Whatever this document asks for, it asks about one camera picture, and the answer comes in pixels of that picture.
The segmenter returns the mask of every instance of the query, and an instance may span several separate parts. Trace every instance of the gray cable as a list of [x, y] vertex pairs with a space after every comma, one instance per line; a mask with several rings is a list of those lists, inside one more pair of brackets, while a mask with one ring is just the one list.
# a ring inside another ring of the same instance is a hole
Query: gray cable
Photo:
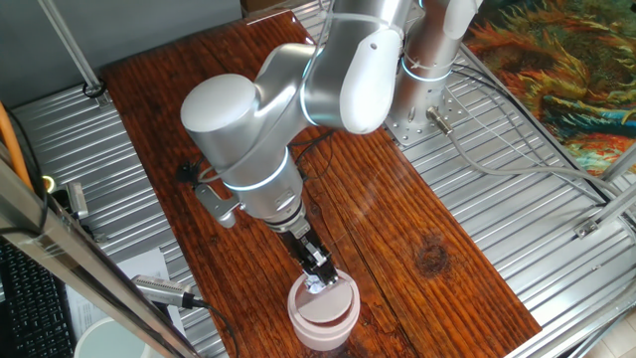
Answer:
[[592, 183], [598, 185], [599, 187], [609, 191], [610, 193], [614, 194], [615, 196], [619, 196], [620, 195], [620, 191], [618, 191], [614, 187], [610, 186], [608, 183], [606, 183], [602, 179], [596, 178], [595, 176], [593, 176], [591, 174], [588, 174], [588, 173], [585, 173], [585, 172], [582, 172], [582, 171], [579, 171], [579, 170], [574, 170], [574, 169], [569, 169], [569, 168], [564, 168], [564, 167], [552, 167], [552, 166], [540, 166], [540, 167], [532, 167], [532, 168], [524, 168], [524, 169], [491, 169], [491, 168], [487, 168], [487, 167], [477, 163], [471, 157], [468, 156], [468, 154], [466, 153], [464, 148], [462, 148], [461, 144], [459, 144], [459, 141], [457, 140], [457, 137], [455, 137], [455, 133], [454, 132], [451, 132], [450, 134], [448, 134], [448, 138], [450, 138], [450, 141], [452, 141], [453, 145], [457, 149], [457, 152], [459, 152], [459, 155], [461, 155], [462, 158], [464, 158], [464, 160], [466, 160], [468, 162], [468, 164], [470, 164], [476, 170], [478, 170], [480, 172], [483, 172], [483, 173], [486, 173], [486, 174], [490, 174], [490, 175], [523, 175], [523, 174], [533, 174], [533, 173], [560, 173], [560, 174], [569, 175], [569, 176], [576, 177], [576, 178], [589, 180], [590, 182], [592, 182]]
[[[465, 65], [458, 65], [458, 64], [453, 64], [453, 66], [461, 66], [463, 69], [472, 70], [473, 72], [476, 72], [476, 73], [478, 73], [479, 75], [484, 76], [484, 74], [480, 73], [479, 71], [476, 71], [475, 69], [473, 69], [473, 68], [471, 68], [471, 67], [469, 67], [469, 66], [465, 66]], [[523, 134], [521, 133], [521, 131], [519, 130], [519, 128], [517, 127], [517, 125], [514, 123], [513, 119], [510, 117], [510, 113], [506, 112], [506, 111], [504, 110], [504, 108], [503, 108], [500, 104], [498, 104], [498, 103], [497, 103], [496, 99], [492, 96], [492, 94], [491, 94], [490, 92], [483, 90], [483, 87], [482, 87], [482, 86], [477, 86], [477, 81], [481, 81], [481, 80], [479, 80], [479, 79], [475, 79], [475, 78], [469, 78], [466, 74], [464, 74], [464, 73], [462, 73], [462, 72], [458, 72], [458, 71], [456, 71], [456, 70], [453, 70], [453, 73], [454, 73], [454, 74], [457, 74], [457, 75], [462, 75], [462, 76], [464, 76], [467, 80], [473, 80], [473, 81], [475, 81], [475, 82], [476, 82], [475, 84], [472, 84], [472, 83], [471, 83], [471, 84], [469, 84], [469, 85], [473, 85], [473, 86], [474, 86], [474, 87], [475, 87], [478, 91], [480, 91], [480, 92], [482, 92], [483, 94], [485, 94], [486, 96], [488, 96], [488, 98], [490, 98], [490, 100], [492, 100], [492, 101], [493, 101], [493, 103], [497, 104], [497, 107], [498, 107], [498, 108], [499, 108], [499, 110], [500, 110], [500, 111], [504, 114], [504, 116], [506, 116], [506, 119], [508, 119], [508, 122], [510, 123], [510, 125], [511, 125], [513, 128], [515, 128], [515, 130], [517, 131], [517, 134], [519, 134], [519, 136], [520, 136], [520, 137], [523, 139], [523, 141], [526, 143], [526, 146], [527, 146], [528, 148], [530, 148], [530, 150], [532, 151], [532, 153], [533, 153], [533, 154], [535, 154], [535, 156], [537, 156], [537, 158], [539, 158], [539, 160], [540, 160], [540, 161], [538, 162], [538, 161], [536, 161], [536, 160], [533, 160], [532, 158], [530, 158], [530, 157], [526, 156], [525, 154], [523, 154], [522, 152], [520, 152], [519, 150], [517, 150], [515, 147], [511, 146], [511, 148], [513, 148], [513, 150], [518, 151], [520, 154], [522, 154], [522, 155], [523, 155], [523, 156], [525, 156], [526, 158], [530, 159], [532, 162], [534, 162], [534, 163], [535, 163], [535, 164], [537, 164], [537, 165], [541, 165], [541, 163], [544, 163], [546, 166], [550, 166], [550, 165], [549, 165], [549, 163], [546, 161], [546, 159], [544, 159], [544, 158], [543, 158], [543, 157], [539, 154], [539, 152], [537, 152], [537, 150], [535, 149], [535, 147], [534, 147], [534, 146], [532, 146], [532, 145], [530, 144], [530, 142], [527, 140], [526, 136], [525, 136], [525, 135], [523, 135]], [[502, 94], [503, 89], [499, 88], [499, 86], [497, 86], [497, 84], [494, 84], [494, 83], [493, 83], [493, 86], [494, 86], [494, 87], [493, 87], [493, 88], [491, 88], [490, 90], [493, 90], [493, 91], [494, 91], [493, 93], [498, 93], [499, 95], [501, 95], [502, 97], [504, 97], [504, 96], [503, 96], [503, 94]], [[454, 95], [453, 95], [453, 97], [455, 98], [455, 100], [457, 100], [457, 102], [458, 102], [459, 104], [461, 104], [461, 102], [459, 102], [459, 99], [457, 99], [457, 97], [456, 97], [456, 96], [454, 96]], [[470, 114], [470, 115], [471, 115], [471, 116], [472, 116], [475, 120], [477, 120], [477, 121], [479, 122], [479, 120], [478, 120], [478, 119], [477, 119], [474, 115], [472, 115], [472, 113], [470, 113], [470, 112], [468, 111], [468, 109], [467, 109], [467, 108], [466, 108], [463, 104], [461, 104], [461, 105], [462, 105], [462, 107], [464, 108], [464, 110], [466, 110], [466, 112], [468, 112], [468, 113], [469, 113], [469, 114]], [[482, 124], [482, 126], [484, 126], [484, 128], [486, 128], [488, 131], [492, 132], [492, 130], [488, 129], [488, 128], [484, 125], [484, 124]], [[579, 187], [578, 185], [576, 185], [576, 183], [575, 183], [574, 181], [570, 181], [569, 179], [567, 179], [567, 178], [565, 178], [565, 177], [563, 177], [563, 176], [561, 176], [561, 175], [558, 175], [558, 174], [556, 174], [556, 173], [553, 173], [553, 174], [554, 174], [557, 178], [560, 178], [561, 180], [563, 180], [565, 183], [567, 183], [567, 184], [571, 185], [571, 186], [572, 186], [572, 188], [574, 188], [574, 189], [578, 190], [580, 193], [582, 193], [583, 195], [587, 196], [588, 198], [590, 198], [590, 199], [592, 199], [592, 200], [594, 200], [594, 201], [596, 201], [596, 202], [601, 202], [601, 200], [598, 198], [598, 196], [597, 196], [597, 195], [594, 195], [594, 194], [592, 194], [592, 193], [588, 192], [587, 190], [585, 190], [585, 189], [583, 189], [583, 188]]]
[[334, 10], [334, 4], [335, 3], [336, 3], [336, 0], [331, 0], [331, 3], [329, 5], [329, 11], [327, 12], [327, 18], [325, 19], [325, 23], [324, 23], [324, 25], [322, 27], [322, 31], [320, 32], [320, 38], [318, 39], [318, 43], [316, 43], [316, 50], [314, 50], [314, 53], [311, 56], [311, 59], [309, 60], [309, 67], [307, 68], [307, 72], [305, 73], [305, 76], [302, 78], [302, 80], [300, 80], [300, 84], [298, 85], [298, 89], [296, 90], [296, 93], [291, 98], [291, 100], [287, 103], [287, 105], [285, 106], [283, 111], [280, 113], [280, 116], [269, 127], [269, 130], [267, 131], [267, 133], [264, 134], [263, 137], [259, 141], [257, 141], [245, 153], [244, 156], [242, 156], [238, 161], [236, 161], [234, 164], [232, 164], [228, 169], [226, 169], [226, 170], [224, 170], [222, 172], [218, 172], [215, 176], [212, 176], [210, 178], [205, 178], [205, 176], [208, 175], [208, 173], [210, 173], [211, 171], [214, 170], [213, 167], [207, 168], [204, 171], [202, 171], [201, 174], [199, 174], [199, 182], [200, 183], [211, 183], [211, 182], [213, 182], [215, 180], [221, 179], [222, 175], [228, 173], [229, 171], [237, 169], [237, 167], [239, 167], [241, 164], [245, 163], [250, 158], [251, 154], [253, 154], [260, 147], [260, 145], [266, 141], [267, 137], [269, 137], [269, 135], [274, 131], [274, 128], [276, 127], [276, 124], [278, 124], [278, 122], [285, 115], [285, 113], [291, 108], [291, 104], [298, 100], [298, 95], [300, 94], [300, 90], [307, 83], [307, 79], [309, 79], [309, 75], [312, 73], [312, 71], [314, 69], [314, 65], [316, 64], [316, 58], [318, 57], [318, 54], [320, 53], [320, 46], [322, 45], [322, 42], [325, 39], [325, 35], [329, 31], [329, 26], [331, 26], [331, 19], [333, 18], [333, 10]]

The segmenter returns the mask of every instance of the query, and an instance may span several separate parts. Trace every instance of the orange pole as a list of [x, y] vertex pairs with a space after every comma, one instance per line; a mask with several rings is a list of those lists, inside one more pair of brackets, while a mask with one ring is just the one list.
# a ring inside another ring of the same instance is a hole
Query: orange pole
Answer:
[[18, 177], [22, 179], [24, 184], [33, 191], [33, 185], [31, 185], [31, 179], [29, 179], [29, 171], [27, 171], [27, 165], [24, 162], [24, 156], [22, 156], [22, 150], [20, 149], [20, 143], [16, 137], [16, 132], [13, 130], [9, 115], [0, 101], [0, 131], [4, 138], [4, 143], [9, 149], [11, 154], [11, 162], [13, 163], [13, 170], [18, 174]]

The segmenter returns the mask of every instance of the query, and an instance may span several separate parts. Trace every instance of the keyboard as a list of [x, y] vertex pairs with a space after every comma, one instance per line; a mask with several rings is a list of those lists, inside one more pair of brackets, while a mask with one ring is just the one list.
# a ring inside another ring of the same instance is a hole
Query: keyboard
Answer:
[[0, 357], [73, 357], [76, 340], [64, 285], [0, 238]]

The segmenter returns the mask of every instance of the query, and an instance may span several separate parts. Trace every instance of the metal grating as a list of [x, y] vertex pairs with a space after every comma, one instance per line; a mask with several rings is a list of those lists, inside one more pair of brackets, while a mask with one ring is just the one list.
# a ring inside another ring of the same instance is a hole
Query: metal grating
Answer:
[[[82, 183], [90, 215], [82, 220], [108, 241], [116, 262], [160, 248], [170, 278], [199, 290], [114, 105], [99, 108], [81, 87], [15, 109], [42, 169], [58, 184]], [[205, 357], [228, 357], [205, 309], [180, 310], [186, 336]]]
[[[318, 11], [317, 2], [294, 9], [314, 39], [321, 31]], [[421, 15], [413, 5], [406, 27]], [[465, 49], [460, 55], [458, 64], [479, 68]], [[537, 165], [531, 160], [567, 165], [567, 154], [541, 125], [520, 115], [496, 92], [457, 74], [449, 78], [448, 89], [448, 99], [458, 99], [471, 114], [450, 115], [455, 133], [482, 165]], [[585, 240], [574, 234], [577, 224], [600, 210], [597, 194], [586, 184], [575, 181], [574, 187], [551, 174], [500, 177], [476, 172], [434, 129], [400, 149], [542, 326], [511, 357], [557, 356], [636, 301], [636, 296], [619, 297], [636, 277], [629, 228], [614, 222]], [[624, 190], [634, 182], [636, 176], [626, 174], [614, 184]], [[605, 309], [609, 313], [597, 318]]]

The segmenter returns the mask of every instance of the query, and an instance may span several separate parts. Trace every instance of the wood grain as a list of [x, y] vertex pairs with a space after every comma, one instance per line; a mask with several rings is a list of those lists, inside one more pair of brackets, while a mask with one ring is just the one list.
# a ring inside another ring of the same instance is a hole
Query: wood grain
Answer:
[[[334, 151], [329, 170], [306, 183], [303, 197], [337, 266], [356, 280], [362, 312], [336, 351], [312, 352], [299, 343], [285, 304], [300, 267], [277, 236], [242, 212], [234, 228], [221, 228], [191, 188], [175, 180], [176, 168], [200, 155], [179, 118], [188, 92], [224, 73], [254, 79], [276, 46], [307, 41], [290, 12], [266, 16], [102, 71], [201, 293], [236, 326], [242, 355], [501, 357], [538, 333], [531, 314], [380, 129], [339, 132], [303, 160], [304, 170], [317, 175]], [[224, 329], [222, 336], [234, 355]]]

